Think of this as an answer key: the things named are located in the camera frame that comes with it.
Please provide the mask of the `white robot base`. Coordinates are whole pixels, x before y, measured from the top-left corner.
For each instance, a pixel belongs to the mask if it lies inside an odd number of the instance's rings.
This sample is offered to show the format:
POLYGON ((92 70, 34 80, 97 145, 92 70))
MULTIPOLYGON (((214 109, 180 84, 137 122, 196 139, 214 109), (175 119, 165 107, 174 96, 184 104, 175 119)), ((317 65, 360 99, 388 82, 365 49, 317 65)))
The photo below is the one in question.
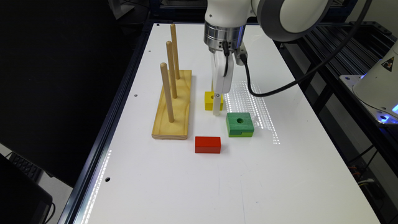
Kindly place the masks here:
POLYGON ((364 75, 340 80, 379 124, 397 124, 397 44, 364 75))

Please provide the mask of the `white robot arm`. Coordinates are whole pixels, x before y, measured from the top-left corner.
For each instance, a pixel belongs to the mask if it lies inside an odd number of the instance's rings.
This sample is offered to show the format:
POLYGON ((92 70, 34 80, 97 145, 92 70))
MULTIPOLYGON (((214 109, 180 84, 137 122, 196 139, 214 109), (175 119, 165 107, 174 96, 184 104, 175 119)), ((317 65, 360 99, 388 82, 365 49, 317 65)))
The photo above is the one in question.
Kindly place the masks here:
POLYGON ((234 64, 242 63, 247 20, 255 17, 266 36, 289 42, 307 34, 326 15, 331 0, 209 0, 204 43, 211 52, 214 115, 231 89, 234 64))

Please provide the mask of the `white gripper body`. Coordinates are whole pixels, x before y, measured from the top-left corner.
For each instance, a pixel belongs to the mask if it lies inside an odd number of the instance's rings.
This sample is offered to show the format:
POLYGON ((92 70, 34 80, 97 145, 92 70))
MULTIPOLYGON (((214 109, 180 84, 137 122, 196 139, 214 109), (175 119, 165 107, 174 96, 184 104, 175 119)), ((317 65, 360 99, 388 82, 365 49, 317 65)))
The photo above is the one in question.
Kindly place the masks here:
POLYGON ((234 59, 222 51, 211 54, 212 89, 215 93, 229 93, 233 79, 234 59))

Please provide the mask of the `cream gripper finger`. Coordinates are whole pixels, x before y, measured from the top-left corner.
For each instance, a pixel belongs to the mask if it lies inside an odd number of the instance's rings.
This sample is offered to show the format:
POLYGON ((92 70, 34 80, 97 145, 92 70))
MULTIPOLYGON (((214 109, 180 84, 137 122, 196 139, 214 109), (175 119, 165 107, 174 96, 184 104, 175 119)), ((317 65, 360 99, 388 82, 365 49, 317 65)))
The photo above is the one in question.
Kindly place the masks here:
POLYGON ((213 96, 213 115, 218 116, 221 111, 221 100, 222 95, 221 93, 214 93, 213 96))

